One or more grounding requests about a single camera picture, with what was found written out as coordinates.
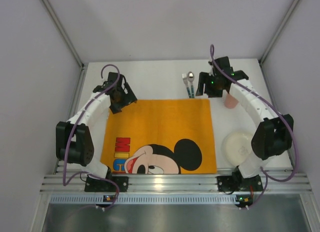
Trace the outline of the green handled spoon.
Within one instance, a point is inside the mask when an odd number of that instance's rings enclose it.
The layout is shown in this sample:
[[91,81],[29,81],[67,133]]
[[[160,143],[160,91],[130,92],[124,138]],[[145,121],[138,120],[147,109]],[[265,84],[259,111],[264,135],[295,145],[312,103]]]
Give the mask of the green handled spoon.
[[194,77],[194,74],[190,71],[188,74],[187,74],[187,79],[188,79],[188,82],[190,83],[190,89],[191,89],[191,95],[192,95],[192,98],[195,98],[195,93],[194,93],[194,84],[193,84],[193,81],[195,79]]

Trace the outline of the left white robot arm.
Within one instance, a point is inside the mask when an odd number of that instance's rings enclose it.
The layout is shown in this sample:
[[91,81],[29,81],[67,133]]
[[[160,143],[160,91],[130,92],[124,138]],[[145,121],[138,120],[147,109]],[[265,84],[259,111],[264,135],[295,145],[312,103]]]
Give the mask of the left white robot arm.
[[99,118],[109,113],[121,113],[122,109],[137,98],[125,76],[110,72],[107,80],[92,91],[85,105],[66,122],[58,122],[55,128],[56,157],[63,161],[63,176],[67,165],[81,166],[81,172],[94,178],[111,178],[111,170],[95,156],[90,129]]

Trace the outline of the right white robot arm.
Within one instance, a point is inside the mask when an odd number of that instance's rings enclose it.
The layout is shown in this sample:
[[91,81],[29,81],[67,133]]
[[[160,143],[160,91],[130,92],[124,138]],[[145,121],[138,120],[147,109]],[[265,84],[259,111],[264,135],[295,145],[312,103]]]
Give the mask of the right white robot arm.
[[210,72],[201,72],[196,96],[222,97],[223,92],[232,96],[251,117],[256,131],[251,140],[251,152],[237,166],[244,179],[258,175],[270,159],[281,155],[293,143],[294,120],[282,115],[254,89],[249,77],[235,71],[227,56],[209,61]]

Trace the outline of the green handled fork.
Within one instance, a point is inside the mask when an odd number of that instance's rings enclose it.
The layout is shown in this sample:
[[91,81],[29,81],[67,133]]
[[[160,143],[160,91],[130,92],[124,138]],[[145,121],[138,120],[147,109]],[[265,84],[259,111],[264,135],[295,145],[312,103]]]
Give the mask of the green handled fork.
[[182,80],[183,80],[183,83],[184,83],[184,85],[186,87],[186,90],[187,90],[189,98],[192,98],[191,91],[190,91],[189,84],[188,84],[189,81],[188,81],[188,78],[187,78],[186,74],[182,74]]

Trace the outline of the cream white plate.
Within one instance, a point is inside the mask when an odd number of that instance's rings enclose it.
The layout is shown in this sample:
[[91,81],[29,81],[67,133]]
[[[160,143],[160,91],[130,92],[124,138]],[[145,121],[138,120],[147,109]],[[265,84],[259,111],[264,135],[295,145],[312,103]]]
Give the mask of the cream white plate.
[[251,140],[253,134],[238,130],[228,134],[221,146],[221,151],[228,163],[234,167],[246,160],[252,151]]

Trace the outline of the pink plastic cup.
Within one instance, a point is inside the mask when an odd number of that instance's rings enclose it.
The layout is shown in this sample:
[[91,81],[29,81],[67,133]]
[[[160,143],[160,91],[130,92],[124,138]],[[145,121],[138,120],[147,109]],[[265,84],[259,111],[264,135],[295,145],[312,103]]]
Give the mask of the pink plastic cup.
[[223,97],[223,104],[227,109],[234,109],[238,105],[238,101],[226,92]]

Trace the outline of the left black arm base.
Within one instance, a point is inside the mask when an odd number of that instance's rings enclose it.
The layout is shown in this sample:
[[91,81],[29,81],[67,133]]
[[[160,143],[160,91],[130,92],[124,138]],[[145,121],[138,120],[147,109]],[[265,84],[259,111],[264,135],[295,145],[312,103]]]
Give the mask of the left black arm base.
[[[113,176],[111,179],[115,184],[118,185],[120,192],[126,192],[129,185],[129,178],[126,176]],[[110,182],[93,179],[87,177],[84,188],[85,192],[116,192],[115,185]]]

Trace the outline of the orange Mickey Mouse placemat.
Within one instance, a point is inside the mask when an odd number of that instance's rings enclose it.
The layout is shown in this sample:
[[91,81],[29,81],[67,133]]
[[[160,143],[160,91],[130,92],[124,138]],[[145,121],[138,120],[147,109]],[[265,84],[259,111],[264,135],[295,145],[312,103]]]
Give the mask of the orange Mickey Mouse placemat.
[[210,101],[139,100],[110,114],[100,160],[116,174],[216,173]]

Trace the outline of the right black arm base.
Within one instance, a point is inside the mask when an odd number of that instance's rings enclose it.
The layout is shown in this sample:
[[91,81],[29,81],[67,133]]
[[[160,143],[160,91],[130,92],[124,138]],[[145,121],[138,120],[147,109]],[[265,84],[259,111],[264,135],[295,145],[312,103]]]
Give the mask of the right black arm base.
[[218,176],[216,179],[218,191],[229,195],[234,192],[261,192],[263,190],[259,175],[244,179],[242,175],[234,174]]

